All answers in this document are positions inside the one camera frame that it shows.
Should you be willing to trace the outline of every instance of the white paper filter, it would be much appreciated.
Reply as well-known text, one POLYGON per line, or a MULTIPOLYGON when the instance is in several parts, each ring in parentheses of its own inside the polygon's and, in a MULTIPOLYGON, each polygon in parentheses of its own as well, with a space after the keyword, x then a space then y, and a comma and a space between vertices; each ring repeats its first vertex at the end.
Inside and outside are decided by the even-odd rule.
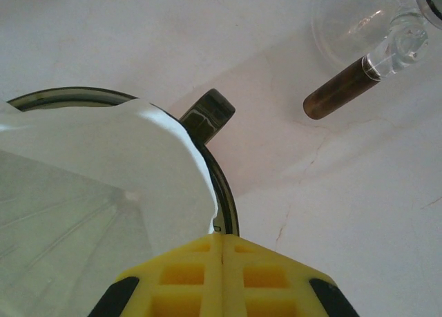
POLYGON ((0 316, 87 316, 123 270, 212 230, 209 170, 136 99, 0 106, 0 316))

